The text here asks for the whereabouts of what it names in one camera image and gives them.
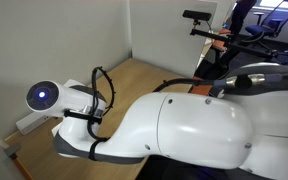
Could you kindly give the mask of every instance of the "cable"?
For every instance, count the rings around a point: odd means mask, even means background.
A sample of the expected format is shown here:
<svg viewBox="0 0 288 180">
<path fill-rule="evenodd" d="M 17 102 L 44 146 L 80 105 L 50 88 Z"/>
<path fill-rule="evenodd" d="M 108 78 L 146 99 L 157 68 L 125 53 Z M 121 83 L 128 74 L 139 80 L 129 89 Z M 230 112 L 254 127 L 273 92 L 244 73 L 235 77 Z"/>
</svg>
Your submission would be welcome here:
<svg viewBox="0 0 288 180">
<path fill-rule="evenodd" d="M 96 84 L 96 73 L 97 71 L 101 71 L 101 73 L 104 75 L 104 77 L 106 78 L 107 82 L 109 83 L 110 85 L 110 88 L 111 88 L 111 92 L 112 92 L 112 97 L 111 97 L 111 102 L 110 104 L 105 108 L 107 109 L 105 113 L 103 113 L 103 116 L 105 116 L 108 111 L 113 108 L 113 104 L 114 104 L 114 100 L 115 100 L 115 91 L 114 91 L 114 86 L 113 86 L 113 83 L 112 83 L 112 79 L 107 75 L 106 71 L 103 70 L 102 67 L 96 67 L 93 69 L 92 71 L 92 89 L 94 91 L 93 93 L 93 100 L 92 100 L 92 109 L 90 111 L 90 115 L 92 117 L 94 117 L 95 112 L 96 112 L 96 109 L 98 108 L 98 91 L 97 91 L 97 84 Z M 92 130 L 92 125 L 94 124 L 93 121 L 88 121 L 87 122 L 87 130 L 90 134 L 90 136 L 92 138 L 94 138 L 95 140 L 97 141 L 107 141 L 109 138 L 104 138 L 104 137 L 98 137 L 97 135 L 95 135 L 95 133 L 93 132 Z"/>
<path fill-rule="evenodd" d="M 211 25 L 210 25 L 210 23 L 208 22 L 208 21 L 205 21 L 206 23 L 207 23 L 207 25 L 208 25 L 208 31 L 209 31 L 209 33 L 211 33 L 211 34 L 213 34 L 213 30 L 212 30 L 212 28 L 211 28 Z"/>
<path fill-rule="evenodd" d="M 205 22 L 207 23 L 207 25 L 208 25 L 208 27 L 209 27 L 209 31 L 213 32 L 210 23 L 208 23 L 208 21 L 205 21 Z"/>
<path fill-rule="evenodd" d="M 189 79 L 189 78 L 179 78 L 179 79 L 172 79 L 169 81 L 164 81 L 163 84 L 159 85 L 157 88 L 154 89 L 153 92 L 159 92 L 163 90 L 164 88 L 170 86 L 170 85 L 175 85 L 175 84 L 191 84 L 194 86 L 199 86 L 199 85 L 214 85 L 214 81 L 211 80 L 195 80 L 195 79 Z"/>
</svg>

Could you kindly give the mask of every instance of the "blue light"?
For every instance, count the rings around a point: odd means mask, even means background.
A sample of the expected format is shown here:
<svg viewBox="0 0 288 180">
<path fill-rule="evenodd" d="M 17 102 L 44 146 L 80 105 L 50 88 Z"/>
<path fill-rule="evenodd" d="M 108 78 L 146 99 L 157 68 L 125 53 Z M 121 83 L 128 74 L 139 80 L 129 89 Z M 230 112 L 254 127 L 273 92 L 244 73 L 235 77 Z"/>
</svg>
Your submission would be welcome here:
<svg viewBox="0 0 288 180">
<path fill-rule="evenodd" d="M 45 92 L 40 92 L 40 93 L 38 93 L 38 96 L 40 97 L 40 98 L 43 98 L 43 97 L 45 97 Z"/>
</svg>

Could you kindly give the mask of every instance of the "desk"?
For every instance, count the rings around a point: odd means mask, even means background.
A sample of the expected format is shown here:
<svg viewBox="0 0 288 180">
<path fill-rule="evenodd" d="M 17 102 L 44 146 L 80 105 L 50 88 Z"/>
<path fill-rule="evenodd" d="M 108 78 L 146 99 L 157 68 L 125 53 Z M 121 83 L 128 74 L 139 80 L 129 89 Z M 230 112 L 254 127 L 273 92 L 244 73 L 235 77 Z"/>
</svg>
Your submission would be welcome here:
<svg viewBox="0 0 288 180">
<path fill-rule="evenodd" d="M 163 80 L 179 78 L 179 75 L 129 59 L 108 72 L 113 79 L 116 99 L 114 108 L 103 118 L 99 136 L 112 136 L 131 104 L 140 96 L 152 92 Z M 110 89 L 104 77 L 97 80 L 98 90 L 110 101 Z M 164 91 L 188 92 L 189 85 L 174 85 Z M 19 159 L 34 179 L 123 179 L 134 180 L 146 159 L 139 164 L 118 165 L 94 162 L 88 159 L 70 159 L 59 156 L 52 145 L 51 129 L 61 119 L 50 119 L 24 136 L 16 132 L 6 139 L 9 144 L 19 143 Z"/>
</svg>

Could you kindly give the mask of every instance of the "black strap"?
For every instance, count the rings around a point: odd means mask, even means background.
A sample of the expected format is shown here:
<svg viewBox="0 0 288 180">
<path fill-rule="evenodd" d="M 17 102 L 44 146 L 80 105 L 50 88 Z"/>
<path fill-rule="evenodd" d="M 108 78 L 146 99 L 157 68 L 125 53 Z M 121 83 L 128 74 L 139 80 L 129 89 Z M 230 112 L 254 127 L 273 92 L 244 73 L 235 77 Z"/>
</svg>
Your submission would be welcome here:
<svg viewBox="0 0 288 180">
<path fill-rule="evenodd" d="M 97 161 L 95 159 L 95 148 L 100 142 L 106 142 L 107 140 L 109 140 L 109 138 L 100 138 L 97 141 L 95 141 L 90 148 L 90 153 L 88 154 L 88 158 L 93 161 Z"/>
<path fill-rule="evenodd" d="M 71 112 L 70 110 L 65 110 L 64 111 L 64 117 L 74 117 L 74 118 L 78 118 L 78 119 L 85 119 L 91 122 L 97 122 L 98 124 L 102 123 L 102 118 L 97 118 L 91 115 L 86 115 L 86 114 L 79 114 L 79 113 L 74 113 Z"/>
</svg>

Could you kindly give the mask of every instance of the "black armrest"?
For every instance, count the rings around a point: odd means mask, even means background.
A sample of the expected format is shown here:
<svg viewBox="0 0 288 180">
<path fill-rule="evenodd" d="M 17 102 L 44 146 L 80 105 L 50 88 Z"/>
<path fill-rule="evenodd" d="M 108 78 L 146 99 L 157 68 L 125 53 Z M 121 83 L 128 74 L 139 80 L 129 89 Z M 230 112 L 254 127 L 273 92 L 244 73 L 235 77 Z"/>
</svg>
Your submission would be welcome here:
<svg viewBox="0 0 288 180">
<path fill-rule="evenodd" d="M 281 22 L 283 22 L 284 20 L 283 19 L 271 19 L 271 21 L 274 22 L 274 32 L 276 32 Z"/>
<path fill-rule="evenodd" d="M 262 12 L 254 12 L 253 13 L 254 15 L 258 16 L 258 19 L 257 19 L 257 24 L 256 25 L 260 25 L 260 22 L 261 22 L 261 19 L 262 19 L 262 16 L 265 14 L 265 13 L 262 13 Z"/>
</svg>

